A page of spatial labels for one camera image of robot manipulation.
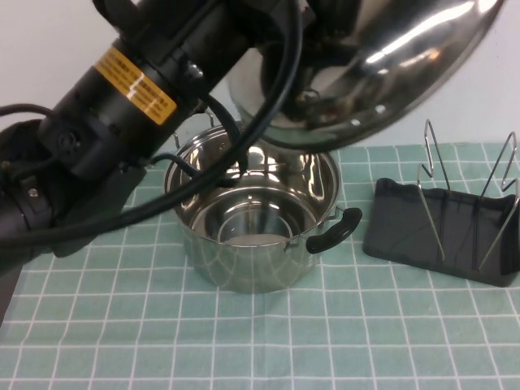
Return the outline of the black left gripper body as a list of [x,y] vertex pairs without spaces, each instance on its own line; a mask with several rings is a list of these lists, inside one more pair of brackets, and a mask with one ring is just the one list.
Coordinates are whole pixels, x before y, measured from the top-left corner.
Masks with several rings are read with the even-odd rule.
[[243,1],[243,35],[251,46],[280,43],[302,47],[305,30],[315,20],[307,1]]

